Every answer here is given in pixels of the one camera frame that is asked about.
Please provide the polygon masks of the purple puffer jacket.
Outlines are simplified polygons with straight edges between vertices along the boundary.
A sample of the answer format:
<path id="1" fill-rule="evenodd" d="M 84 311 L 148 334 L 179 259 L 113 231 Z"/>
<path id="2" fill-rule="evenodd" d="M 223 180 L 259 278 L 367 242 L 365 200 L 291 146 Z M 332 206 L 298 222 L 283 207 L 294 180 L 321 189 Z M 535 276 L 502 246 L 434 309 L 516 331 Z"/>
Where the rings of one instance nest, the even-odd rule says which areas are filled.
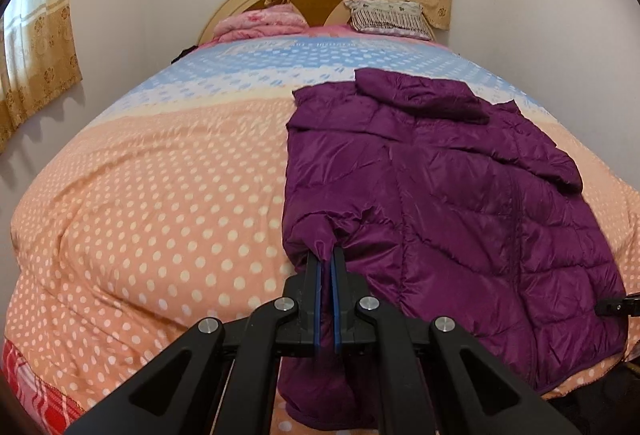
<path id="1" fill-rule="evenodd" d="M 306 86 L 288 121 L 282 244 L 341 249 L 375 297 L 448 316 L 538 393 L 622 355 L 625 292 L 573 159 L 514 102 L 365 68 Z"/>

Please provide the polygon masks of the red checkered bed sheet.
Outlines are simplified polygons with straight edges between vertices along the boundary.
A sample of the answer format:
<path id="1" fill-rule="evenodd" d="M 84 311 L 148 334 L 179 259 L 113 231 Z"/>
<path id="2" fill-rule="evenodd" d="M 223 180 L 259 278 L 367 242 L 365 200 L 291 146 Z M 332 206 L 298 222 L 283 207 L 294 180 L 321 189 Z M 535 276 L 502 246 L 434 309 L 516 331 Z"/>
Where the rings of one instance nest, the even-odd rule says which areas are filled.
<path id="1" fill-rule="evenodd" d="M 43 434 L 63 434 L 84 413 L 75 400 L 40 379 L 25 357 L 9 340 L 1 348 L 1 376 L 9 385 L 30 421 Z"/>

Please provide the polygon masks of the polka dot bed quilt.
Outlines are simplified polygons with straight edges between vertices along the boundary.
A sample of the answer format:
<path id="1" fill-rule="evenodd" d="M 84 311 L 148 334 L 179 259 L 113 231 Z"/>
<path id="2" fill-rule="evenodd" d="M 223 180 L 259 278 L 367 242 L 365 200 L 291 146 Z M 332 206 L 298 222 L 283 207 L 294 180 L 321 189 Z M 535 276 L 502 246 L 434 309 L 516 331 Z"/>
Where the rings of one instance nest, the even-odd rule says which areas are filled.
<path id="1" fill-rule="evenodd" d="M 303 34 L 200 48 L 58 152 L 12 218 L 20 277 L 4 338 L 87 412 L 203 317 L 242 319 L 276 299 L 303 269 L 282 244 L 294 95 L 365 68 L 458 80 L 489 103 L 514 102 L 573 159 L 622 296 L 638 291 L 638 192 L 523 91 L 439 46 Z M 573 392 L 636 358 L 639 323 L 624 320 L 620 357 L 541 394 Z"/>

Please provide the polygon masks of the folded pink blanket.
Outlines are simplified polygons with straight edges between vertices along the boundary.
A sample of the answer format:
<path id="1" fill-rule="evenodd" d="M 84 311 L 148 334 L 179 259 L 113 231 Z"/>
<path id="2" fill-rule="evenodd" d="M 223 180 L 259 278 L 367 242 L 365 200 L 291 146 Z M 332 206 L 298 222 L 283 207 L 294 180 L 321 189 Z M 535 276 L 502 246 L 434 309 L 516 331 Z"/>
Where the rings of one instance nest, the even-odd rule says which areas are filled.
<path id="1" fill-rule="evenodd" d="M 308 30 L 306 19 L 291 4 L 248 10 L 221 20 L 213 30 L 212 43 L 292 35 Z"/>

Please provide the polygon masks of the patterned grey pillow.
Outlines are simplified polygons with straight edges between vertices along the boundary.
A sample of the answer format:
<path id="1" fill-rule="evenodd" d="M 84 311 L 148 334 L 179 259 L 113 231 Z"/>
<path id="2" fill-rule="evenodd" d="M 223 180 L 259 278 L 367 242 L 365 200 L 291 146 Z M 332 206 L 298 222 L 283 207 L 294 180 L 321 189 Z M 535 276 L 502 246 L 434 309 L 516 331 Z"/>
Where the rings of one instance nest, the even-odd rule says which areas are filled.
<path id="1" fill-rule="evenodd" d="M 360 33 L 407 37 L 434 42 L 423 8 L 405 0 L 344 0 L 350 25 Z"/>

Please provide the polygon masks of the beige side window curtain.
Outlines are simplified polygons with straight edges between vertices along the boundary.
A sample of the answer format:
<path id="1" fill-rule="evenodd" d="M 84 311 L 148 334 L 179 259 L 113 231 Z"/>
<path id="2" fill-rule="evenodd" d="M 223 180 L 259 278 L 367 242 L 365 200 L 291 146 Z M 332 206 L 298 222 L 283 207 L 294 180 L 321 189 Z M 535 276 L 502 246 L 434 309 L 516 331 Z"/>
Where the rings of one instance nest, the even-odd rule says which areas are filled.
<path id="1" fill-rule="evenodd" d="M 1 19 L 2 146 L 81 80 L 70 0 L 10 0 Z"/>

